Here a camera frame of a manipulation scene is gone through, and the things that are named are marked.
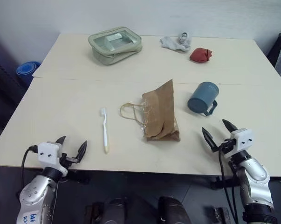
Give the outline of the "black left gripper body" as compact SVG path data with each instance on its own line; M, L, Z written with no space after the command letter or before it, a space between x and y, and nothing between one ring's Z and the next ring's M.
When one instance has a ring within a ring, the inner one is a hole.
M64 168L70 168L72 166L72 164L77 164L79 163L79 160L75 157L67 157L66 153L62 153L62 156L59 160L60 164L64 167Z

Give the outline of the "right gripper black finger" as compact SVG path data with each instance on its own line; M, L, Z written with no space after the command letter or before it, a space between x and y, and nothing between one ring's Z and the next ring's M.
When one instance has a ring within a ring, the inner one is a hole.
M238 130L238 128L237 128L234 124L232 124L230 121L228 121L228 120L226 120L226 119L222 119L222 122L223 122L224 126L226 127L226 129L227 129L230 133L232 133L232 132Z
M211 151L212 152L217 152L218 151L218 146L213 141L213 137L211 136L211 134L204 127L202 127L202 134L204 136L205 141L210 146Z

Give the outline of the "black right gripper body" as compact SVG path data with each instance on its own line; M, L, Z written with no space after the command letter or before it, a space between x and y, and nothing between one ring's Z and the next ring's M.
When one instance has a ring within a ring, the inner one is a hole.
M218 151L229 153L233 150L234 145L236 145L236 139L225 139L225 141L218 147Z

